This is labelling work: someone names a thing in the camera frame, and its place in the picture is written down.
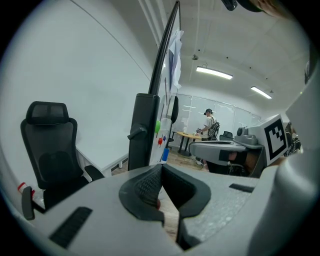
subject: white t-shirt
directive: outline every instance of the white t-shirt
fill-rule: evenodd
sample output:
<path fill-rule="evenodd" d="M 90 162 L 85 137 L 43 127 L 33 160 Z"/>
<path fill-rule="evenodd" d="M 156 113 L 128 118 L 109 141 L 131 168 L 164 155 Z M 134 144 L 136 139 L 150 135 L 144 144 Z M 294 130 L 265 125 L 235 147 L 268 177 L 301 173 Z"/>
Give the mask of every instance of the white t-shirt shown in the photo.
<path fill-rule="evenodd" d="M 207 116 L 207 118 L 205 119 L 205 126 L 208 127 L 208 130 L 205 130 L 202 132 L 202 138 L 207 139 L 209 138 L 208 136 L 208 131 L 211 128 L 211 126 L 217 121 L 217 119 L 215 119 L 213 116 Z"/>

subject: chair armrest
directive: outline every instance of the chair armrest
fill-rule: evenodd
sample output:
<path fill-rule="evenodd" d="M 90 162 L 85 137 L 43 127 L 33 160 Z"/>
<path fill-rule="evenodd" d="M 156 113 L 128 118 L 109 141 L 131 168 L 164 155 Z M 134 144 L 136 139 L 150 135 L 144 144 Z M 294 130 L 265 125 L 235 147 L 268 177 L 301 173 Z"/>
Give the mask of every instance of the chair armrest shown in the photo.
<path fill-rule="evenodd" d="M 92 165 L 88 165 L 84 167 L 84 169 L 92 178 L 92 181 L 96 181 L 105 177 L 97 168 Z"/>
<path fill-rule="evenodd" d="M 32 206 L 32 188 L 27 186 L 22 192 L 22 212 L 26 220 L 35 219 L 35 213 Z"/>

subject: green marker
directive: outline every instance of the green marker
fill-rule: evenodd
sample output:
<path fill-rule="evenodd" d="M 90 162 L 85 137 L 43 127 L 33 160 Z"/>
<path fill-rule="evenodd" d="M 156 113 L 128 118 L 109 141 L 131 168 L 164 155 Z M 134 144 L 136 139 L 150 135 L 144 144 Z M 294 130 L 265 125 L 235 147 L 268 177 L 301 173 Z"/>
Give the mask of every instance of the green marker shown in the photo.
<path fill-rule="evenodd" d="M 157 134 L 160 131 L 160 127 L 161 127 L 161 122 L 160 121 L 156 121 L 155 130 L 154 130 L 155 134 Z"/>

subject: cap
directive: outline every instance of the cap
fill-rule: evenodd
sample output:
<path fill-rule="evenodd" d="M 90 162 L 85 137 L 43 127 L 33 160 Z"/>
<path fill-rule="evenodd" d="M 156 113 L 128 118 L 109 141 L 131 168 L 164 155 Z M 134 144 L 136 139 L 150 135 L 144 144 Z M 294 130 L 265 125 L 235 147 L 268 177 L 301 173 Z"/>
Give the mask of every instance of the cap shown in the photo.
<path fill-rule="evenodd" d="M 243 8 L 250 12 L 259 13 L 262 12 L 261 9 L 256 7 L 250 0 L 236 0 Z"/>
<path fill-rule="evenodd" d="M 203 114 L 205 115 L 207 112 L 213 113 L 211 108 L 207 108 Z"/>

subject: wooden floor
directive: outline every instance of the wooden floor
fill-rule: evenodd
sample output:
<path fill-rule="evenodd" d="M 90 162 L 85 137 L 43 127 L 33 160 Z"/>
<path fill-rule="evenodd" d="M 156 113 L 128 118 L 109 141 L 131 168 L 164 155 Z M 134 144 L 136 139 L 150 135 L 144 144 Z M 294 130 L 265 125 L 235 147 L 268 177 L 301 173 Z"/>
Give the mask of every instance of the wooden floor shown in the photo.
<path fill-rule="evenodd" d="M 171 165 L 177 165 L 181 167 L 186 167 L 195 171 L 208 172 L 205 167 L 197 165 L 197 163 L 192 159 L 192 157 L 186 157 L 178 153 L 178 148 L 172 147 L 168 155 L 167 163 Z M 122 168 L 117 168 L 112 172 L 112 175 L 121 174 L 128 171 L 128 161 L 122 165 Z M 159 193 L 159 200 L 161 206 L 159 211 L 164 214 L 164 229 L 169 234 L 169 236 L 175 241 L 178 232 L 179 223 L 179 212 L 170 200 L 168 194 L 161 189 Z"/>

